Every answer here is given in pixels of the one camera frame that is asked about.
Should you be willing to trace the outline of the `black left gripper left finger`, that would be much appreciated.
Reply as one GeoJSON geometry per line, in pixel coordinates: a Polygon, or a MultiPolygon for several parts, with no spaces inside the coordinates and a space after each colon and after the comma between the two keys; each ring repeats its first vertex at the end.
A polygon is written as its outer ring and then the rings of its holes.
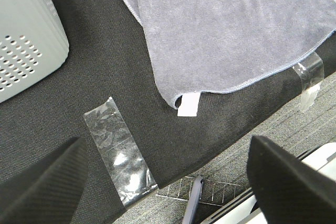
{"type": "Polygon", "coordinates": [[[70,223],[87,179],[86,141],[72,137],[1,184],[1,223],[70,223]]]}

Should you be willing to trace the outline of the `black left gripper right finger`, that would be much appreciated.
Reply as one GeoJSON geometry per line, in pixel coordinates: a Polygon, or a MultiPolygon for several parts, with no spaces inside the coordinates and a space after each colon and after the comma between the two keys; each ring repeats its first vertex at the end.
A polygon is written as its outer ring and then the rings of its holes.
{"type": "Polygon", "coordinates": [[[335,182],[269,138],[251,138],[247,177],[268,223],[335,223],[335,182]]]}

